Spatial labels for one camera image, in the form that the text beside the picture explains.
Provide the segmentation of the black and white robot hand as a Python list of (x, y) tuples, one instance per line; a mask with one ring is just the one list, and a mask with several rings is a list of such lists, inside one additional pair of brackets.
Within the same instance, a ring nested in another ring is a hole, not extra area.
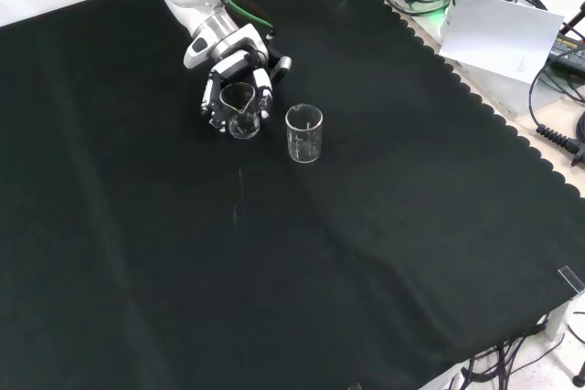
[(200, 110), (219, 132), (228, 130), (229, 120), (239, 111), (221, 101), (223, 89), (239, 82), (251, 85), (252, 96), (244, 108), (264, 120), (271, 113), (273, 87), (292, 66), (292, 59), (266, 45), (251, 24), (230, 34), (217, 26), (199, 26), (186, 49), (184, 64), (193, 69), (208, 60), (214, 65), (207, 75)]

